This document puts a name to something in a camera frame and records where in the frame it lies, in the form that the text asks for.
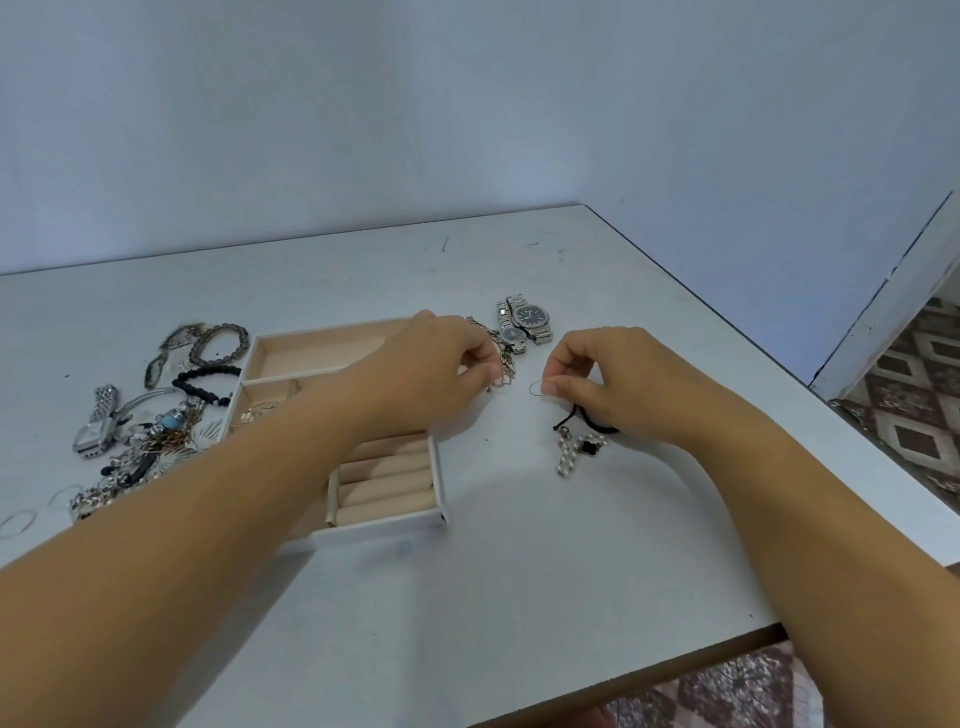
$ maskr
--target jewelry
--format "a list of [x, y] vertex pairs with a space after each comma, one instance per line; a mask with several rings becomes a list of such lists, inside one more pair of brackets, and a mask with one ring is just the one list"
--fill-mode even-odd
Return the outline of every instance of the jewelry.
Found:
[[104, 454], [113, 445], [117, 422], [111, 415], [120, 400], [120, 390], [112, 384], [97, 387], [93, 394], [97, 402], [93, 414], [73, 441], [73, 451], [87, 459]]
[[244, 425], [252, 425], [265, 414], [268, 412], [273, 412], [279, 406], [280, 403], [278, 401], [265, 401], [261, 404], [255, 404], [253, 407], [240, 415], [240, 422]]
[[160, 383], [163, 367], [167, 363], [170, 352], [180, 347], [195, 343], [204, 334], [205, 324], [186, 324], [167, 336], [160, 344], [160, 354], [147, 365], [147, 373], [143, 376], [144, 389], [154, 389]]
[[510, 353], [522, 354], [527, 351], [527, 334], [522, 328], [514, 326], [514, 319], [510, 315], [510, 307], [506, 301], [496, 305], [496, 315], [500, 320], [500, 338]]
[[70, 517], [74, 521], [89, 518], [100, 508], [153, 479], [148, 473], [162, 454], [176, 456], [184, 451], [184, 445], [203, 416], [204, 408], [204, 404], [188, 400], [180, 407], [159, 415], [143, 432], [125, 438], [124, 443], [130, 448], [110, 458], [110, 464], [100, 471], [103, 480], [70, 499]]
[[[214, 359], [213, 361], [206, 361], [201, 357], [201, 354], [204, 353], [207, 344], [209, 344], [213, 338], [220, 333], [221, 331], [234, 331], [240, 337], [240, 345], [237, 347], [236, 351], [227, 356], [223, 356], [219, 359]], [[208, 328], [201, 334], [200, 338], [193, 345], [193, 349], [190, 350], [190, 361], [195, 366], [198, 367], [208, 367], [215, 364], [227, 364], [230, 361], [236, 361], [241, 356], [243, 356], [250, 349], [250, 334], [247, 330], [236, 324], [220, 324], [218, 327]]]
[[203, 431], [195, 432], [191, 440], [198, 450], [209, 449], [220, 437], [220, 432], [224, 428], [224, 421], [217, 420], [216, 422], [210, 423], [207, 425]]
[[[24, 521], [24, 519], [20, 519], [20, 516], [26, 516], [26, 522], [22, 524], [15, 522], [14, 525], [8, 529], [7, 524], [13, 522], [13, 519]], [[14, 536], [19, 536], [21, 533], [30, 528], [30, 526], [32, 526], [35, 522], [36, 511], [32, 508], [27, 509], [26, 511], [20, 511], [19, 513], [14, 513], [11, 516], [7, 516], [5, 519], [3, 519], [3, 522], [0, 523], [0, 541], [6, 541]]]
[[573, 440], [573, 435], [570, 434], [569, 427], [558, 425], [557, 431], [560, 432], [561, 456], [560, 464], [557, 466], [557, 474], [560, 477], [570, 477], [573, 475], [573, 471], [577, 467], [577, 457], [579, 455], [594, 457], [600, 451], [600, 448], [608, 442], [605, 435], [591, 434], [578, 437], [576, 442], [570, 445], [570, 441]]
[[587, 410], [581, 407], [579, 404], [573, 405], [573, 411], [570, 412], [570, 414], [567, 415], [564, 419], [560, 420], [558, 424], [554, 425], [553, 431], [556, 432], [557, 430], [559, 430], [561, 425], [565, 425], [574, 417], [576, 417], [578, 414], [584, 418], [584, 422], [587, 423], [587, 427], [592, 429], [594, 432], [599, 432], [601, 435], [616, 435], [616, 434], [619, 434], [620, 432], [620, 430], [618, 430], [616, 427], [604, 427], [602, 425], [595, 424], [593, 420], [590, 419], [590, 416], [587, 414]]
[[51, 511], [65, 511], [70, 506], [70, 499], [84, 488], [79, 485], [69, 485], [66, 488], [60, 488], [56, 493], [50, 496], [47, 501], [47, 508]]
[[211, 364], [207, 366], [202, 366], [200, 369], [195, 369], [192, 372], [184, 372], [177, 375], [177, 378], [174, 379], [174, 386], [177, 389], [183, 390], [190, 397], [196, 397], [198, 400], [203, 400], [207, 404], [218, 405], [221, 407], [230, 406], [230, 397], [217, 397], [211, 392], [207, 392], [205, 389], [200, 387], [195, 387], [192, 384], [187, 384], [187, 381], [190, 379], [196, 379], [199, 376], [212, 376], [212, 375], [231, 375], [231, 376], [240, 376], [239, 367], [230, 367], [222, 364]]
[[483, 329], [493, 340], [497, 351], [500, 353], [500, 367], [503, 369], [504, 384], [510, 384], [511, 381], [508, 380], [512, 380], [516, 376], [516, 364], [514, 363], [514, 358], [510, 354], [510, 348], [503, 341], [503, 339], [500, 338], [500, 332], [485, 327], [472, 316], [467, 316], [467, 320], [474, 326], [478, 326]]
[[116, 443], [117, 427], [137, 406], [154, 397], [169, 395], [177, 390], [173, 387], [155, 389], [142, 394], [113, 411], [120, 398], [120, 392], [112, 384], [97, 389], [97, 408], [91, 415], [90, 424], [81, 427], [73, 442], [73, 450], [81, 457], [90, 459], [110, 450]]
[[508, 312], [514, 326], [522, 329], [527, 336], [539, 346], [553, 340], [553, 331], [550, 330], [550, 314], [538, 305], [530, 305], [522, 294], [508, 296]]

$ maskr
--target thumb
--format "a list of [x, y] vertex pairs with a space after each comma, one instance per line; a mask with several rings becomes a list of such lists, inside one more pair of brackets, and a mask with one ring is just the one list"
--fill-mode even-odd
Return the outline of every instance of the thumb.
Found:
[[578, 376], [552, 376], [543, 381], [540, 390], [548, 397], [561, 397], [593, 411], [602, 409], [605, 394], [604, 388], [595, 381]]
[[471, 401], [481, 392], [493, 384], [493, 379], [500, 374], [500, 368], [495, 364], [476, 364], [457, 378], [460, 380], [460, 388], [464, 392], [464, 399]]

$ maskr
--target white table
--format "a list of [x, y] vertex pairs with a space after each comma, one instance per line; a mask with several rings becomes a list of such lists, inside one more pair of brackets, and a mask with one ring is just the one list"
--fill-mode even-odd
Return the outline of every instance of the white table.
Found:
[[[516, 292], [560, 335], [650, 329], [939, 562], [960, 561], [960, 519], [579, 206], [0, 279], [0, 519], [37, 513], [0, 541], [0, 563], [69, 526], [47, 504], [103, 465], [70, 449], [93, 389], [139, 393], [177, 324], [282, 332], [426, 307], [493, 323]], [[613, 445], [569, 481], [556, 476], [563, 412], [528, 393], [548, 349], [532, 348], [512, 389], [440, 433], [449, 528], [275, 559], [156, 724], [446, 728], [554, 701], [543, 716], [779, 634], [692, 459]]]

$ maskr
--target door frame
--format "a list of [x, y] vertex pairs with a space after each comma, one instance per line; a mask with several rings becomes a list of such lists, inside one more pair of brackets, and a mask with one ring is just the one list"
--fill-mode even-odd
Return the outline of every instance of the door frame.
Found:
[[824, 400], [846, 396], [958, 264], [960, 191], [952, 190], [817, 372], [810, 389]]

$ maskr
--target jewelry tray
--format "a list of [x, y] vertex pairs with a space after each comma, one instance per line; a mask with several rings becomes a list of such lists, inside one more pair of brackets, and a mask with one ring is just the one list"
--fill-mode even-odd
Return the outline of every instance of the jewelry tray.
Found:
[[[271, 404], [289, 400], [375, 352], [407, 321], [392, 319], [255, 337], [221, 439], [249, 426], [244, 415], [252, 408], [259, 416], [269, 417]], [[277, 555], [445, 523], [444, 486], [432, 435], [399, 432], [361, 445], [327, 482], [318, 483], [317, 497]]]

